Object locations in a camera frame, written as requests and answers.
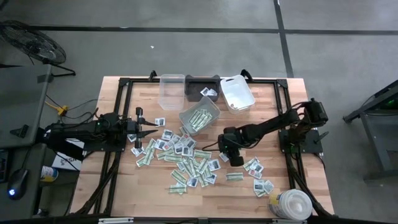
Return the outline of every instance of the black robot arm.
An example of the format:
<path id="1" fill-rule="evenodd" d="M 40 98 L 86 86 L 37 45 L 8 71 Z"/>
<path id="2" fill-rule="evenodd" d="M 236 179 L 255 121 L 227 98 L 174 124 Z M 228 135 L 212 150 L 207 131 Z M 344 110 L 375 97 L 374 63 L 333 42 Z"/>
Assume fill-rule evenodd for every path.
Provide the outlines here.
<path id="1" fill-rule="evenodd" d="M 142 131 L 142 125 L 155 126 L 147 122 L 142 113 L 142 108 L 136 108 L 135 121 L 131 118 L 122 118 L 116 113 L 106 113 L 97 116 L 95 121 L 78 124 L 53 123 L 45 129 L 44 142 L 49 148 L 79 160 L 81 160 L 81 149 L 73 150 L 76 146 L 66 142 L 66 139 L 75 138 L 84 142 L 84 151 L 120 151 L 124 148 L 126 136 L 135 134 L 134 147 L 140 148 L 141 138 L 157 131 Z"/>
<path id="2" fill-rule="evenodd" d="M 301 102 L 288 109 L 284 114 L 269 119 L 261 124 L 247 124 L 239 128 L 229 127 L 224 129 L 224 134 L 218 136 L 220 152 L 229 157 L 231 166 L 241 166 L 244 161 L 239 156 L 241 148 L 255 147 L 264 135 L 290 126 L 289 141 L 296 144 L 305 139 L 306 133 L 312 128 L 323 126 L 327 121 L 322 103 L 313 98 L 308 102 Z"/>

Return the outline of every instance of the fan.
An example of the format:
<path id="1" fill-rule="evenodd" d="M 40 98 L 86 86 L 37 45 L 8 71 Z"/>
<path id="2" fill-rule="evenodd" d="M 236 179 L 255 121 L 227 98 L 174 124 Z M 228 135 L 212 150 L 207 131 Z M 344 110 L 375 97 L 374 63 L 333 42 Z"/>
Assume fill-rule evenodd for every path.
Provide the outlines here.
<path id="1" fill-rule="evenodd" d="M 59 65 L 67 59 L 62 47 L 42 32 L 32 30 L 29 25 L 18 21 L 4 21 L 0 23 L 0 35 L 6 42 L 24 52 L 28 57 L 71 72 L 53 76 L 76 75 L 73 70 Z"/>

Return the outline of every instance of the gray floor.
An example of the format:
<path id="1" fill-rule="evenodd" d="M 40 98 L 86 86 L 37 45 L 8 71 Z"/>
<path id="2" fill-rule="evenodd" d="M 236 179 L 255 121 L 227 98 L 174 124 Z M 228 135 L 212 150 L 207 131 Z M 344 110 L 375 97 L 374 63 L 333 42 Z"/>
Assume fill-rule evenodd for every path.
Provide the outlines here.
<path id="1" fill-rule="evenodd" d="M 398 29 L 398 2 L 393 0 L 279 2 L 286 29 Z M 271 0 L 14 0 L 0 18 L 78 26 L 277 28 Z M 49 95 L 66 105 L 96 98 L 105 75 L 148 75 L 154 69 L 160 74 L 231 76 L 245 68 L 255 77 L 286 77 L 278 34 L 46 33 L 65 49 L 65 66 L 78 74 L 50 86 Z M 365 185 L 362 177 L 377 170 L 376 160 L 359 120 L 347 125 L 341 119 L 397 79 L 397 36 L 288 35 L 287 43 L 295 77 L 305 79 L 309 97 L 322 101 L 330 118 L 322 131 L 330 132 L 323 145 L 335 213 L 397 222 L 397 186 Z M 30 64 L 4 42 L 0 49 L 0 63 Z M 56 120 L 46 108 L 42 126 Z M 71 192 L 71 187 L 56 191 Z M 63 200 L 49 200 L 52 215 L 65 211 L 67 197 L 59 197 Z"/>

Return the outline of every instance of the wooden tabletop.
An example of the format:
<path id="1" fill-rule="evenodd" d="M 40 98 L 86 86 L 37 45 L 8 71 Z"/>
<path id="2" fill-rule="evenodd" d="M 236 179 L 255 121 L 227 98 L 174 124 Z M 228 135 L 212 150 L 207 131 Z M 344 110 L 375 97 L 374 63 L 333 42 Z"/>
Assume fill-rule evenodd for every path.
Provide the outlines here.
<path id="1" fill-rule="evenodd" d="M 104 77 L 97 107 L 98 114 L 113 112 L 116 92 L 120 77 Z M 301 78 L 288 78 L 289 93 L 292 105 L 308 100 L 304 81 Z M 249 85 L 256 104 L 241 114 L 228 112 L 222 96 L 216 102 L 221 110 L 220 118 L 211 127 L 204 130 L 194 139 L 198 141 L 197 149 L 216 142 L 217 136 L 227 126 L 242 126 L 258 124 L 277 116 L 275 94 L 272 85 Z M 122 114 L 125 92 L 121 100 L 119 114 Z M 157 103 L 159 93 L 158 83 L 136 83 L 132 88 L 129 115 L 135 117 L 135 108 L 144 110 L 144 117 L 154 122 L 155 118 L 166 118 L 166 127 L 180 134 L 181 122 L 178 112 L 164 111 Z M 185 103 L 185 108 L 194 103 Z M 146 147 L 151 138 L 160 139 L 163 127 L 142 140 Z M 221 169 L 215 171 L 218 175 L 215 185 L 201 188 L 189 187 L 187 194 L 169 194 L 169 185 L 176 181 L 170 176 L 173 169 L 178 169 L 175 163 L 153 159 L 149 166 L 137 167 L 136 158 L 131 153 L 133 145 L 127 140 L 126 151 L 122 153 L 118 171 L 118 180 L 113 201 L 112 216 L 114 217 L 211 217 L 211 218 L 273 218 L 275 217 L 267 206 L 268 196 L 257 198 L 253 192 L 253 177 L 243 167 L 231 167 L 229 162 L 219 159 L 218 152 L 212 153 L 212 158 L 219 159 Z M 241 150 L 245 162 L 256 156 L 264 166 L 262 178 L 270 180 L 275 189 L 273 193 L 289 189 L 285 158 L 280 152 L 277 132 L 264 136 L 253 149 Z M 78 179 L 71 212 L 77 211 L 89 199 L 98 186 L 103 152 L 93 153 L 83 161 Z M 312 154 L 302 156 L 307 184 L 317 200 L 324 208 L 333 213 L 328 183 L 325 171 L 319 158 Z M 243 172 L 244 180 L 227 182 L 228 172 Z"/>

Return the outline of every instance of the clear plastic container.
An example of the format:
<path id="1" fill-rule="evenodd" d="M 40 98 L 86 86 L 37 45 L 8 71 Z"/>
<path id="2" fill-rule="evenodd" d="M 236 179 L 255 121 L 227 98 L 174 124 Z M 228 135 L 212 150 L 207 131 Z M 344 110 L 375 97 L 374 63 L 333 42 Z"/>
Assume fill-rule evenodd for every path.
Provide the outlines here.
<path id="1" fill-rule="evenodd" d="M 194 130 L 192 128 L 192 125 L 189 123 L 189 120 L 191 117 L 194 115 L 195 111 L 200 111 L 200 110 L 207 110 L 211 115 L 212 119 L 204 125 L 204 127 Z M 201 98 L 201 100 L 193 105 L 191 108 L 187 109 L 186 111 L 182 112 L 179 114 L 180 121 L 184 125 L 185 129 L 189 132 L 191 136 L 195 136 L 200 133 L 200 131 L 206 129 L 209 127 L 212 123 L 214 123 L 219 117 L 220 117 L 221 111 L 218 109 L 218 107 L 212 102 L 212 100 L 204 96 Z"/>
<path id="2" fill-rule="evenodd" d="M 158 104 L 163 110 L 180 111 L 185 101 L 185 75 L 163 74 L 160 76 Z"/>
<path id="3" fill-rule="evenodd" d="M 232 114 L 248 110 L 256 102 L 246 80 L 241 75 L 225 78 L 220 81 L 220 85 L 225 103 Z"/>

